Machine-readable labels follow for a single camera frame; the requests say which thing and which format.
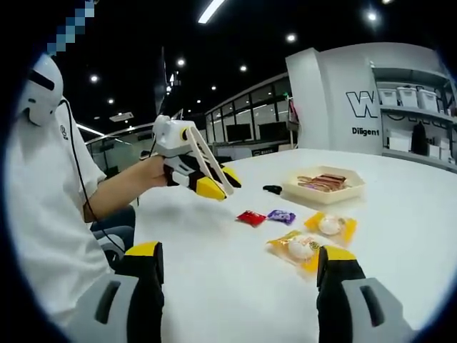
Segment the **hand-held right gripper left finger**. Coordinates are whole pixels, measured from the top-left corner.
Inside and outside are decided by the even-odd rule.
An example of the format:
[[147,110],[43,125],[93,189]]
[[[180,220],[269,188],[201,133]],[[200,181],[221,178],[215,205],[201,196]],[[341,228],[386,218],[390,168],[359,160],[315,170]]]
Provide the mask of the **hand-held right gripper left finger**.
[[162,243],[130,248],[113,274],[79,299],[67,327],[71,342],[160,342],[164,308]]

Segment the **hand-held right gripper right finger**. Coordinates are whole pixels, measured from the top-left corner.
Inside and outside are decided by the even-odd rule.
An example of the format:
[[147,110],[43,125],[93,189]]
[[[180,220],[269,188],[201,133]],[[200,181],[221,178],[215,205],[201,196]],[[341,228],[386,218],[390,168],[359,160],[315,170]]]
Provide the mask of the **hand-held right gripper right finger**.
[[319,342],[409,342],[415,336],[402,303],[366,277],[349,251],[320,248],[316,286]]

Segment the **person's left hand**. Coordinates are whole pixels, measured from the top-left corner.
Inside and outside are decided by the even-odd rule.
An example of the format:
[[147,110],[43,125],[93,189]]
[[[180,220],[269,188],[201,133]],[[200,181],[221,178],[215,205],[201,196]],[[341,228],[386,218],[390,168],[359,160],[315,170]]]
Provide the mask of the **person's left hand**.
[[164,158],[162,156],[150,156],[140,162],[140,167],[141,182],[145,189],[167,186],[167,180],[164,171]]

